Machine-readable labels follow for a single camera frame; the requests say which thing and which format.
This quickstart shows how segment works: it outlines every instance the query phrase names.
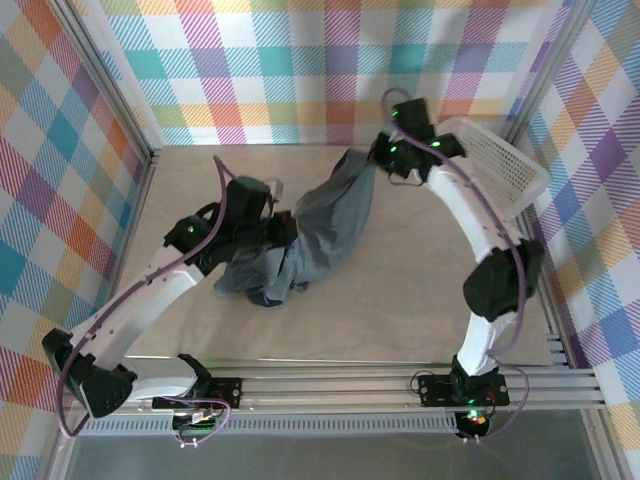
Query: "cable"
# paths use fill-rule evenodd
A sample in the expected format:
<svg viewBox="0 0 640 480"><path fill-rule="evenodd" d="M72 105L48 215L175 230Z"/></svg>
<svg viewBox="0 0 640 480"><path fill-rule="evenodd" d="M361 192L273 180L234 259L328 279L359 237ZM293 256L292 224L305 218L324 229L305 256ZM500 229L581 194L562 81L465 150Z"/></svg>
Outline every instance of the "cable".
<svg viewBox="0 0 640 480"><path fill-rule="evenodd" d="M222 405L224 407L225 411L227 412L227 414L224 416L224 418L220 422L220 425L218 425L210 433L208 433L207 435L202 437L199 441L197 441L194 438L193 442L185 442L184 439L182 438L182 431L178 430L178 435L174 435L174 438L180 442L180 448L184 448L185 445L190 445L190 446L197 447L198 443L206 442L211 437L213 437L216 433L218 433L220 430L222 430L224 428L224 426L229 422L229 419L231 418L231 405L229 404L229 402L227 402L225 400L220 400L219 398L193 398L193 399L182 398L182 397L163 397L163 398L166 399L166 400L175 400L175 401L178 401L178 402L181 402L181 403L203 403L203 402L205 402L205 403L211 403L212 405L213 404Z"/></svg>
<svg viewBox="0 0 640 480"><path fill-rule="evenodd" d="M393 115L389 112L389 109L387 108L387 98L392 93L399 93L405 98L405 100L411 99L411 95L409 95L409 93L406 90L403 90L401 88L394 87L394 88L389 88L387 91L385 91L380 100L380 106L382 108L382 114L384 115L385 120L390 125L392 125L400 135L402 135L404 141L413 145L416 148L424 150L425 152L435 156L443 164L451 168L451 170L453 170L454 173L464 181L465 185L467 185L471 189L473 194L478 199L478 202L480 203L480 205L482 205L482 208L484 209L485 213L489 216L489 218L495 224L498 230L498 235L500 235L504 239L505 243L509 247L509 250L511 251L511 254L513 256L513 260L516 264L516 272L518 274L518 309L516 311L516 320L515 320L515 328L514 328L513 336L511 337L511 340L507 343L505 347L501 349L492 348L487 350L486 353L489 358L491 358L494 362L496 362L496 365L502 366L503 368L515 370L524 377L525 393L524 393L524 396L522 397L522 400L520 401L520 404L518 405L518 408L511 415L509 420L507 420L507 422L505 422L505 424L502 427L500 427L497 431L493 432L490 435L485 436L484 438L494 437L497 434L503 432L505 428L509 427L513 423L516 417L522 412L522 409L524 408L524 405L527 402L527 399L529 397L529 379L527 377L527 374L522 369L514 365L503 364L500 361L498 361L498 359L496 358L497 355L501 355L509 351L511 348L513 348L513 346L516 344L518 340L518 337L520 336L520 332L522 331L522 324L524 319L524 305L527 300L527 279L524 271L524 264L522 263L522 258L520 257L520 253L518 252L518 249L516 248L511 238L509 237L506 229L502 225L502 222L498 218L498 215L493 210L493 207L491 206L489 201L485 198L485 196L482 194L480 189L476 186L476 184L464 172L464 170L458 167L458 165L456 165L455 162L453 162L446 155L442 154L441 152L439 152L434 148L429 147L425 143L413 138L411 135L409 135L407 132L405 132L402 128L400 128L396 124Z"/></svg>
<svg viewBox="0 0 640 480"><path fill-rule="evenodd" d="M218 164L222 165L222 170L227 174L229 178L231 178L232 180L235 180L237 178L235 174L224 164L224 162L220 160L219 156L214 155L213 160L216 162L216 166L218 166Z"/></svg>
<svg viewBox="0 0 640 480"><path fill-rule="evenodd" d="M489 419L496 414L496 407L498 402L496 400L496 394L491 388L487 388L487 394L489 394L489 398L491 398L491 406L493 407L489 416L486 417L487 419Z"/></svg>
<svg viewBox="0 0 640 480"><path fill-rule="evenodd" d="M190 258L200 253L200 251L202 251L202 249L204 249L211 242L211 240L213 240L213 238L218 233L218 230L220 230L220 226L222 225L222 219L224 218L224 213L227 208L227 185L224 179L224 172L228 171L228 169L226 169L224 163L222 163L222 160L220 160L217 156L214 156L214 161L216 163L216 168L218 170L218 176L220 178L220 190L222 193L220 198L220 213L218 215L218 218L216 219L216 223L211 228L211 232L209 232L206 238L202 240L202 242L200 242L198 245L196 245L192 250L188 251L177 260L174 260L173 262L170 262L164 267L159 268L152 274L146 276L143 280L140 280L134 283L131 287L125 290L121 295L116 297L113 300L113 302L105 309L102 315L100 315L100 317L95 321L95 323L89 328L89 330L87 330L87 333L85 333L85 335L80 339L78 344L73 348L73 350L71 351L71 354L65 361L62 367L62 370L60 372L60 376L58 377L58 383L56 385L56 409L58 411L57 412L58 424L60 426L60 430L67 438L73 438L77 436L82 431L85 424L89 420L89 414L87 413L87 415L85 415L84 418L80 420L76 428L73 431L71 431L71 429L69 428L69 425L67 425L67 420L64 416L64 405L63 405L64 385L67 380L67 377L69 376L69 371L71 370L71 366L73 365L73 362L80 354L80 350L84 348L84 346L88 343L89 339L92 338L93 334L100 327L102 327L102 325L109 318L109 316L120 305L126 302L127 299L131 297L131 295L136 293L141 287L151 284L156 278L173 270L176 266L183 264Z"/></svg>

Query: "plaid backdrop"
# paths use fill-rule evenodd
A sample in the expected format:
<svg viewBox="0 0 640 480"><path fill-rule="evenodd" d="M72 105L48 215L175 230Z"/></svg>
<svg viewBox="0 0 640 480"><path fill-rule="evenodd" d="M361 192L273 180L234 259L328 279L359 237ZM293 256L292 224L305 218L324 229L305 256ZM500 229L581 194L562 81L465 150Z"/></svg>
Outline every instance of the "plaid backdrop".
<svg viewBox="0 0 640 480"><path fill-rule="evenodd" d="M502 125L500 135L503 138L506 137L506 135L509 133L509 130L513 126L513 121L520 112L522 102L524 102L524 99L527 97L534 85L534 82L538 78L540 68L546 62L547 57L549 56L549 50L558 38L558 34L563 28L566 27L565 21L567 20L567 15L571 11L571 7L573 7L573 5L576 4L577 1L579 0L562 0L562 5L557 10L555 18L553 19L553 23L547 30L544 41L542 42L542 45L540 46L540 49L538 50L538 53L533 60L533 63L531 64L531 67L529 68L524 81L520 86L520 91L518 92L516 99L511 105L511 110L509 111L509 114L507 115L507 118Z"/></svg>
<svg viewBox="0 0 640 480"><path fill-rule="evenodd" d="M640 478L640 1L600 0L518 145L551 170L534 222L582 366Z"/></svg>
<svg viewBox="0 0 640 480"><path fill-rule="evenodd" d="M363 144L390 86L435 119L502 123L559 8L547 0L99 0L76 4L168 144Z"/></svg>
<svg viewBox="0 0 640 480"><path fill-rule="evenodd" d="M0 479L31 479L53 420L51 328L109 293L142 161L45 0L0 1Z"/></svg>

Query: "metal frame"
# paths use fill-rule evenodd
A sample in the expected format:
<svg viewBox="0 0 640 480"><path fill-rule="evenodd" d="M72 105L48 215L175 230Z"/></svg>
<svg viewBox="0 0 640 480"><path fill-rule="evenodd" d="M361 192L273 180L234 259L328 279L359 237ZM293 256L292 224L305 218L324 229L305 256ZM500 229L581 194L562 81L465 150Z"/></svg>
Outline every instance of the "metal frame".
<svg viewBox="0 0 640 480"><path fill-rule="evenodd" d="M133 147L147 162L151 161L156 152L135 119L75 6L67 0L47 0L47 3Z"/></svg>
<svg viewBox="0 0 640 480"><path fill-rule="evenodd" d="M516 222L526 238L533 237L531 221L526 213L519 215L516 218ZM562 353L566 355L567 365L570 368L577 369L578 361L574 352L571 348L564 347L565 345L571 345L569 341L570 335L565 325L560 321L558 305L551 290L549 279L544 272L540 275L540 280L538 281L538 292L550 334L557 335L560 344L563 345ZM609 411L607 409L583 409L581 413L585 431L589 437L591 449L602 478L611 480L632 478L627 458L618 440Z"/></svg>
<svg viewBox="0 0 640 480"><path fill-rule="evenodd" d="M556 351L561 348L557 345L556 336L550 336L548 341L550 348ZM152 358L157 361L169 360L169 357ZM466 410L465 407L423 408L418 396L409 389L408 382L414 373L425 368L436 374L448 373L449 369L444 365L221 359L204 363L212 375L239 376L244 379L242 404L233 412L233 418L239 423L228 434L249 431L290 434L295 430L295 422L291 428L290 424L284 425L283 420L299 420L301 415L305 416L305 422L312 422L306 424L309 425L306 433L322 434L327 428L335 433L338 418L342 422L356 422L352 424L357 426L351 429L351 424L338 424L337 428L342 427L341 433L362 434L370 426L358 421L372 419L378 421L374 425L374 433L449 433L455 431L451 427L451 413ZM574 370L564 364L523 368L531 383L529 400L525 406L527 410L594 411L605 407L602 392L590 369ZM524 393L524 381L516 372L503 373L512 404L500 410L507 411L517 407ZM67 400L71 403L72 397L69 396ZM73 424L85 412L74 403L67 414ZM169 413L153 411L150 400L131 401L104 419L91 420L83 435L157 435L170 425L170 418ZM412 424L412 421L423 424ZM43 465L41 479L64 478L75 445L74 439L61 436L50 439L49 444L52 442L52 460Z"/></svg>
<svg viewBox="0 0 640 480"><path fill-rule="evenodd" d="M529 127L529 123L540 105L542 98L549 90L567 59L571 47L582 31L598 0L576 0L569 11L566 20L561 26L558 37L551 45L547 56L536 75L531 90L522 102L522 107L517 113L511 128L505 136L505 140L515 144Z"/></svg>
<svg viewBox="0 0 640 480"><path fill-rule="evenodd" d="M151 181L153 180L153 176L156 173L157 168L157 157L153 157L149 160L149 162L143 167L144 170L142 172L140 187L138 190L138 195L136 197L136 204L133 207L133 212L131 215L131 220L129 225L127 226L127 233L124 237L124 243L122 244L122 248L118 254L118 258L116 260L116 269L113 275L113 280L111 282L111 288L109 290L109 298L113 297L118 291L118 287L120 285L120 280L122 279L122 273L124 272L124 265L129 257L129 252L131 251L131 245L133 245L133 239L138 230L138 225L140 223L140 218L142 217L142 210L147 202L147 196L149 195L149 189L151 188Z"/></svg>

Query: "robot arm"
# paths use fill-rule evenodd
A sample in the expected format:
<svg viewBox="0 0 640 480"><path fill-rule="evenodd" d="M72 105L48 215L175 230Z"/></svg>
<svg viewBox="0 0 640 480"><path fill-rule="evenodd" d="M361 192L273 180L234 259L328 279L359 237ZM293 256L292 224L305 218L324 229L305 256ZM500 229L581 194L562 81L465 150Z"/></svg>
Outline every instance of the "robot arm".
<svg viewBox="0 0 640 480"><path fill-rule="evenodd" d="M217 265L230 261L238 252L288 246L297 237L296 223L289 211L271 213L273 198L264 183L249 177L234 178L227 186L227 195L230 206L218 234L197 255L165 274L155 278L151 275L208 238L218 218L217 203L206 205L176 223L147 268L132 282L144 284L124 301L115 297L70 333L53 329L42 340L52 367L60 375L72 350L86 339L71 362L65 384L91 416L106 416L127 400L165 396L205 398L212 391L225 389L189 355L160 363L124 357L145 328ZM267 204L270 215L263 218ZM115 310L104 325L90 333L97 319L114 305Z"/></svg>
<svg viewBox="0 0 640 480"><path fill-rule="evenodd" d="M499 387L504 385L504 378L498 375L496 361L490 352L501 334L514 322L519 307L517 268L505 236L522 260L527 297L534 294L543 247L536 240L523 239L496 208L482 185L476 182L473 158L466 158L466 151L456 137L452 134L436 136L424 100L395 105L393 117L403 132L438 150L441 156L452 159L454 165L443 163L437 156L416 148L401 137L394 139L385 133L380 133L372 145L370 158L390 175L408 178L414 172L423 185L440 197L465 233L477 264L463 287L471 317L464 343L452 362L449 383L453 391L442 392L443 379L428 376L424 381L430 385L425 391L433 390L429 393L436 400L433 406L444 406L438 402L447 395L455 404L478 402L476 405L482 405L487 400L488 388L500 391ZM474 190L480 192L488 205L481 203ZM497 218L489 215L487 206ZM508 396L504 395L501 404L508 404L508 401Z"/></svg>

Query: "crumpled fabric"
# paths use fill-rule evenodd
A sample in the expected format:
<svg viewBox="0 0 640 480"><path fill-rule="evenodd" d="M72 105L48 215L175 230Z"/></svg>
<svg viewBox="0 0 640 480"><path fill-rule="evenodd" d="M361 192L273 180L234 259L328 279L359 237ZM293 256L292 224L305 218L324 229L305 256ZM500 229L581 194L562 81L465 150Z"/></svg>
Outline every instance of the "crumpled fabric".
<svg viewBox="0 0 640 480"><path fill-rule="evenodd" d="M246 292L264 307L282 305L349 257L369 218L376 167L364 152L348 149L322 185L296 203L298 238L288 248L237 255L215 283L218 295Z"/></svg>

